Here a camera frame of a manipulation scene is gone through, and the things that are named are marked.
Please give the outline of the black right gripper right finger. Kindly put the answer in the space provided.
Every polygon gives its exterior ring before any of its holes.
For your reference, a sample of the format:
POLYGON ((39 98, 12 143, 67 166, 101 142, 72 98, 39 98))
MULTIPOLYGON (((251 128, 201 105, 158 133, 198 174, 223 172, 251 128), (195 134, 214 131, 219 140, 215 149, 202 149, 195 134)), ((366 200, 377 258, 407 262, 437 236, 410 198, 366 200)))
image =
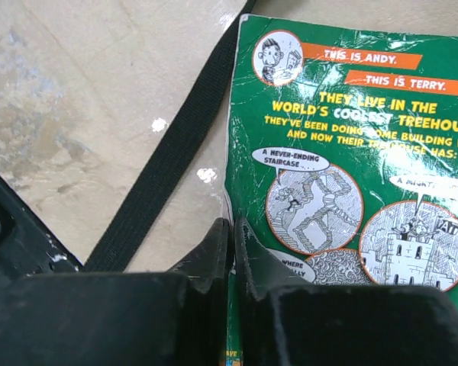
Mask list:
POLYGON ((458 311, 431 287, 314 285, 234 225, 246 365, 458 365, 458 311))

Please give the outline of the beige canvas backpack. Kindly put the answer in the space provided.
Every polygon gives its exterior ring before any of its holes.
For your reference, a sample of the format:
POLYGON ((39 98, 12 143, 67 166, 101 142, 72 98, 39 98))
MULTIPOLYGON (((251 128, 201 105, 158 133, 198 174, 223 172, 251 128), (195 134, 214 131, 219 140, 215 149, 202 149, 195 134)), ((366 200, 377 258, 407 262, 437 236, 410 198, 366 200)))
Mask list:
POLYGON ((234 71, 239 22, 233 20, 212 50, 82 271, 124 271, 140 248, 217 117, 234 71))

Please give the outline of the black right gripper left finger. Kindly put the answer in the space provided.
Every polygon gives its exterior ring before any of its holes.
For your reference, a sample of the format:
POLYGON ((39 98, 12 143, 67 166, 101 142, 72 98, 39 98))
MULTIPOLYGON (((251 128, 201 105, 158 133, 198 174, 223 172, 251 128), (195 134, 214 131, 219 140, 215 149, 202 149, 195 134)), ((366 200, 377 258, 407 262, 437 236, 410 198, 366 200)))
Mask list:
POLYGON ((229 223, 165 272, 42 274, 0 295, 0 365, 218 365, 229 223))

